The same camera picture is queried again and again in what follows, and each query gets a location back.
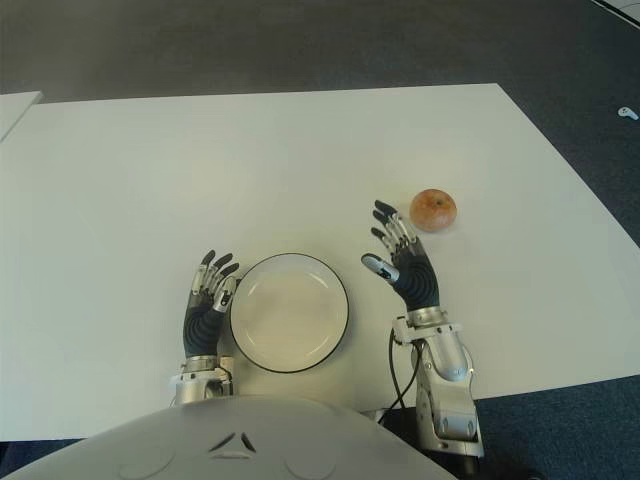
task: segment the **wire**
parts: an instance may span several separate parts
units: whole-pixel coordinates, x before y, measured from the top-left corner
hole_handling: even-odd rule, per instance
[[[400,395],[400,386],[398,385],[398,379],[396,377],[396,369],[393,366],[393,344],[395,342],[395,339],[396,338],[393,334],[392,328],[391,332],[389,333],[389,370],[391,370],[391,380],[393,381],[393,388],[395,388],[396,390],[396,398],[400,398],[400,406],[402,407],[402,410],[405,411],[407,407],[405,406],[404,400]]]
[[[420,349],[420,346],[417,343],[414,343],[413,347],[418,352],[418,358],[416,359],[416,365],[413,367],[413,375],[411,375],[411,380],[409,380],[409,383],[407,384],[405,389],[398,395],[398,398],[396,398],[395,401],[389,406],[389,408],[387,408],[386,411],[382,414],[382,416],[380,417],[380,420],[378,420],[379,424],[381,424],[384,421],[387,414],[391,410],[393,410],[393,407],[395,407],[400,401],[402,401],[402,398],[409,391],[409,389],[411,388],[411,385],[413,385],[413,382],[416,379],[416,376],[418,375],[418,369],[420,368],[420,363],[422,362],[422,350]]]
[[[218,365],[218,368],[229,375],[229,395],[233,395],[233,375],[231,375],[231,372],[221,365]]]

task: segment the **mechanical hand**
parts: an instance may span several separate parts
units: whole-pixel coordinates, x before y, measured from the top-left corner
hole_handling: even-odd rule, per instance
[[[393,321],[393,336],[416,347],[418,437],[425,450],[483,456],[475,405],[471,398],[471,356],[458,338],[462,329],[440,308],[438,281],[420,239],[397,210],[375,202],[373,216],[384,232],[371,233],[384,244],[391,264],[367,253],[362,263],[384,278],[402,297],[407,318]]]
[[[224,267],[232,255],[214,262],[215,255],[213,250],[205,255],[191,284],[183,328],[187,360],[182,374],[175,378],[176,404],[233,395],[231,366],[224,365],[224,357],[218,358],[218,341],[236,291],[236,279],[231,274],[239,265]]]
[[[438,280],[422,242],[395,208],[379,200],[375,206],[373,216],[385,231],[372,228],[371,233],[389,251],[393,264],[372,253],[363,255],[362,263],[393,286],[407,311],[439,306]]]
[[[236,291],[236,279],[230,275],[239,264],[222,268],[233,255],[229,253],[214,262],[215,255],[213,250],[205,255],[191,284],[183,330],[187,358],[218,354],[222,323]]]

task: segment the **metal forearm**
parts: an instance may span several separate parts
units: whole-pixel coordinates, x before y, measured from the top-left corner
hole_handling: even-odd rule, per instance
[[[416,414],[418,438],[425,450],[481,457],[484,455],[476,408],[471,397],[473,363],[458,338],[459,324],[450,323],[440,307],[409,312],[394,321],[403,344],[418,344],[420,359]]]
[[[189,357],[175,377],[175,404],[233,395],[233,359],[214,355]]]

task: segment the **robotic thumb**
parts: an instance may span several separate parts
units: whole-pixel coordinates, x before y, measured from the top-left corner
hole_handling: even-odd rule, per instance
[[[396,283],[400,277],[400,272],[396,267],[385,262],[382,258],[374,255],[373,253],[365,253],[360,258],[360,261],[365,267],[376,275],[384,278],[391,285]]]

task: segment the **black cable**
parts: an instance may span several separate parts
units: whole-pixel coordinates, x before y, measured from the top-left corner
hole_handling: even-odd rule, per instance
[[[385,417],[387,416],[387,414],[391,410],[393,410],[393,407],[395,407],[398,404],[398,402],[400,402],[402,400],[402,398],[405,396],[405,394],[411,388],[411,385],[413,385],[413,382],[415,381],[416,376],[418,375],[418,368],[420,368],[420,362],[422,361],[422,350],[420,349],[420,346],[417,343],[414,343],[413,347],[418,352],[418,358],[416,359],[416,365],[413,368],[413,375],[411,375],[411,380],[409,380],[409,383],[407,384],[405,389],[400,393],[400,395],[398,395],[398,398],[396,398],[395,401],[389,406],[389,408],[387,408],[387,410],[382,414],[382,416],[380,417],[380,420],[378,420],[379,424],[381,424],[383,422],[383,420],[385,419]]]
[[[406,410],[404,400],[400,395],[400,385],[398,385],[398,379],[396,378],[396,369],[393,366],[393,343],[395,342],[395,336],[393,335],[393,328],[389,333],[389,370],[391,370],[391,380],[393,381],[393,388],[396,390],[396,398],[400,398],[400,406],[402,410]]]

